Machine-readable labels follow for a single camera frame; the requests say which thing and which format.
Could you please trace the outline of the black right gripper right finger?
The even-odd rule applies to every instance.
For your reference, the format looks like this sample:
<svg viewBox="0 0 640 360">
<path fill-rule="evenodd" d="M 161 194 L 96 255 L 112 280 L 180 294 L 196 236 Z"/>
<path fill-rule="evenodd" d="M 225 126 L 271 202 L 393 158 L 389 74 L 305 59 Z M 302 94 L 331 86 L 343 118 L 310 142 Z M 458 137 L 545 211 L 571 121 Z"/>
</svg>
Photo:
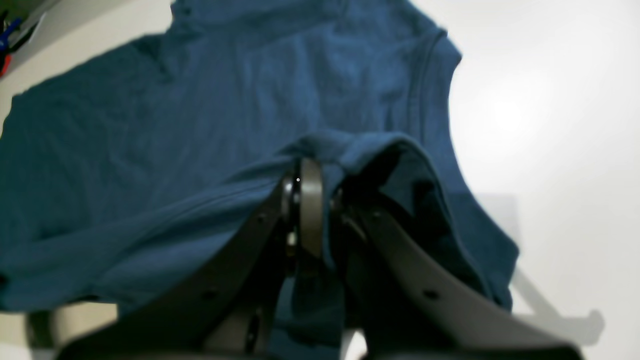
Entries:
<svg viewBox="0 0 640 360">
<path fill-rule="evenodd" d="M 330 237 L 351 321 L 368 360 L 580 360 L 578 347 L 528 325 L 455 278 L 372 191 L 339 189 Z"/>
</svg>

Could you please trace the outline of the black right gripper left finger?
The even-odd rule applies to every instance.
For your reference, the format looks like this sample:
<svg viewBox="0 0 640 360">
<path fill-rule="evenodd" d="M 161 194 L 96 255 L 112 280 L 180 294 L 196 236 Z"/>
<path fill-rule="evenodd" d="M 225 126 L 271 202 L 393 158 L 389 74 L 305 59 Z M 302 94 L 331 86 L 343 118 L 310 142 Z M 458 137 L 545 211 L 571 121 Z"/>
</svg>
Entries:
<svg viewBox="0 0 640 360">
<path fill-rule="evenodd" d="M 192 276 L 58 359 L 269 360 L 282 283 L 322 271 L 323 215 L 322 167 L 299 160 Z"/>
</svg>

